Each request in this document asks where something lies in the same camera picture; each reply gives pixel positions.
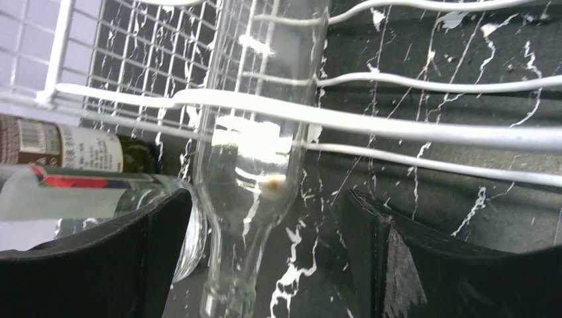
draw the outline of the white wire rack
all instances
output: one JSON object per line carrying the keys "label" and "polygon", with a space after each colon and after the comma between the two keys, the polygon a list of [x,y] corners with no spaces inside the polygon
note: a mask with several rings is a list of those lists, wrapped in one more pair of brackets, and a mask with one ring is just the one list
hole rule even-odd
{"label": "white wire rack", "polygon": [[[405,5],[433,11],[485,11],[533,0],[488,0],[443,3],[428,0],[370,0],[331,17],[341,23],[370,7]],[[272,0],[264,12],[241,5],[238,16],[225,20],[227,28],[250,28],[285,23],[307,26],[319,20],[288,20],[276,16]],[[24,0],[0,7],[0,29],[9,33],[0,42],[0,106],[22,105],[65,113],[114,125],[197,138],[197,105],[215,105],[266,113],[285,119],[323,125],[342,131],[390,138],[487,146],[511,150],[562,152],[562,129],[476,127],[417,123],[364,117],[306,107],[258,96],[260,83],[320,86],[345,81],[385,81],[432,91],[494,93],[558,86],[562,76],[532,81],[484,85],[418,81],[380,72],[345,74],[338,78],[292,80],[266,76],[266,58],[229,50],[215,52],[221,63],[238,64],[236,74],[222,74],[225,91],[204,89],[214,48],[221,1],[200,0]],[[47,17],[51,10],[56,12]],[[41,46],[51,43],[50,47]],[[250,44],[243,44],[246,50]],[[562,186],[562,177],[436,162],[381,150],[341,144],[305,144],[310,150],[369,156],[419,166],[500,180]]]}

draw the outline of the glass bottle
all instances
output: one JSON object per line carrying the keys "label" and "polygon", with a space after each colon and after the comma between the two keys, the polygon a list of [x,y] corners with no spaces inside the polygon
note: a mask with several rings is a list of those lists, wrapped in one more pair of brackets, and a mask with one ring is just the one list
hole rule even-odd
{"label": "glass bottle", "polygon": [[[226,0],[207,88],[313,105],[328,9],[329,0]],[[213,233],[200,313],[252,317],[266,240],[298,191],[307,127],[211,105],[200,127],[195,187]]]}
{"label": "glass bottle", "polygon": [[155,174],[156,162],[137,138],[0,113],[0,164]]}
{"label": "glass bottle", "polygon": [[[0,250],[27,250],[60,239],[180,188],[192,191],[188,182],[170,176],[0,165]],[[192,198],[175,282],[196,267],[207,238],[207,220]]]}

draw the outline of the bottle mouth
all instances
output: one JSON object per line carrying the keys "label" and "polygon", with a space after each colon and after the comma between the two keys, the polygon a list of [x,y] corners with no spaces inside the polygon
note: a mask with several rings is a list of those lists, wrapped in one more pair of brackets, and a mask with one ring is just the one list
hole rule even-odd
{"label": "bottle mouth", "polygon": [[184,184],[184,187],[191,193],[193,205],[190,222],[174,272],[173,283],[183,280],[195,270],[199,261],[203,258],[203,251],[207,242],[207,218],[201,210],[195,191],[188,184]]}
{"label": "bottle mouth", "polygon": [[251,318],[256,302],[253,288],[236,288],[232,284],[223,284],[226,290],[211,287],[209,280],[203,287],[199,314],[202,318]]}

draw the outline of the clear glass bottle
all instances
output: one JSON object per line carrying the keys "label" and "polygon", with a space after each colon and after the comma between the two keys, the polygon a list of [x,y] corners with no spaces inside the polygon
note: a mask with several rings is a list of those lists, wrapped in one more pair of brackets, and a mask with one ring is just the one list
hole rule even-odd
{"label": "clear glass bottle", "polygon": [[[224,1],[207,88],[313,105],[329,2]],[[194,183],[213,233],[200,313],[252,317],[266,240],[298,191],[307,127],[210,105],[200,127]]]}
{"label": "clear glass bottle", "polygon": [[[188,182],[170,176],[0,165],[0,250],[27,250],[60,239],[180,188],[192,192]],[[192,197],[175,282],[197,266],[207,238],[207,220]]]}

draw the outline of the white metal rod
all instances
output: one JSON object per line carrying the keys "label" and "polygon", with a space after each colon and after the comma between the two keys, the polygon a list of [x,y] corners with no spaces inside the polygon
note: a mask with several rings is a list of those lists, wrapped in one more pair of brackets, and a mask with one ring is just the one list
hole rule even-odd
{"label": "white metal rod", "polygon": [[340,131],[376,134],[388,138],[440,142],[506,150],[562,153],[562,129],[559,127],[508,128],[498,126],[421,123],[401,119],[383,119],[344,111],[308,107],[267,97],[219,91],[185,89],[173,98],[143,97],[61,83],[59,91],[123,103],[153,107],[180,108],[183,105],[210,105],[254,111],[299,123],[322,125]]}
{"label": "white metal rod", "polygon": [[68,34],[72,24],[72,13],[75,0],[61,0],[60,10],[56,21],[56,29],[49,59],[49,68],[45,79],[45,89],[37,92],[37,99],[41,103],[49,102],[56,94],[56,84],[59,82],[60,74],[64,66]]}
{"label": "white metal rod", "polygon": [[147,131],[152,131],[154,133],[164,133],[171,136],[178,136],[182,138],[194,138],[198,137],[198,133],[193,131],[187,130],[180,130],[177,128],[166,127],[157,125],[154,123],[148,123],[146,121],[138,121],[135,119],[119,117],[119,116],[111,116],[108,114],[103,113],[96,113],[93,111],[88,111],[86,109],[79,109],[64,105],[56,105],[52,109],[44,108],[42,105],[39,105],[33,99],[29,97],[24,97],[20,95],[13,95],[13,94],[4,94],[0,93],[0,102],[3,103],[11,103],[20,105],[23,107],[31,108],[31,109],[42,109],[45,111],[56,111],[57,113],[63,113],[75,117],[79,117],[82,119],[89,119],[92,121],[103,121],[104,123],[110,123],[114,125],[123,125],[126,127],[137,128],[137,129],[144,129]]}
{"label": "white metal rod", "polygon": [[387,162],[395,162],[397,164],[415,166],[442,172],[450,172],[453,174],[460,174],[464,176],[523,182],[525,184],[540,184],[544,186],[547,185],[553,187],[562,187],[562,176],[557,176],[554,174],[466,166],[464,164],[453,164],[450,162],[416,158],[413,156],[406,156],[403,154],[396,154],[393,152],[378,149],[349,146],[346,144],[309,143],[305,144],[305,148],[307,148],[308,150],[316,150],[322,152],[335,152],[341,154],[350,154],[352,156],[369,157]]}

